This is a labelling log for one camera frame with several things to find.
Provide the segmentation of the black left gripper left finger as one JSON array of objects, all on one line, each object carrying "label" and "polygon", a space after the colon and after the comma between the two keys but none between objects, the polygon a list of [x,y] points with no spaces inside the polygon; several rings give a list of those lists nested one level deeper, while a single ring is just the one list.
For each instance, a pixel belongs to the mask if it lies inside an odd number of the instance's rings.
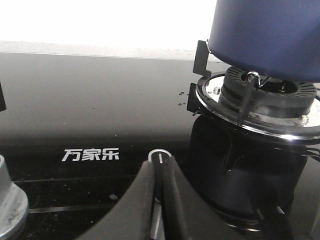
[{"label": "black left gripper left finger", "polygon": [[80,240],[149,240],[155,190],[153,163],[144,161],[131,186]]}]

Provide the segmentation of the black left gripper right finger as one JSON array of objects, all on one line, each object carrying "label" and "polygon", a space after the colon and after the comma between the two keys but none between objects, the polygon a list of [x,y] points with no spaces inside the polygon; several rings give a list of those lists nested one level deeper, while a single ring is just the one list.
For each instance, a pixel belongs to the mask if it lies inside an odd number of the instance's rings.
[{"label": "black left gripper right finger", "polygon": [[162,204],[167,240],[243,240],[205,203],[175,158],[162,166]]}]

